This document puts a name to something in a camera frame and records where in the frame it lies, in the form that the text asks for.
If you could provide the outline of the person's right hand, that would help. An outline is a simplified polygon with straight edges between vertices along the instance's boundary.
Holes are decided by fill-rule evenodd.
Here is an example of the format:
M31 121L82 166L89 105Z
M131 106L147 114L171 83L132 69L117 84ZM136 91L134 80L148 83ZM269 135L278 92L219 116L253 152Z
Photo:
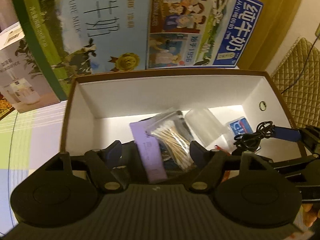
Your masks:
M312 203L302 204L303 223L308 228L319 218L319 207L315 207Z

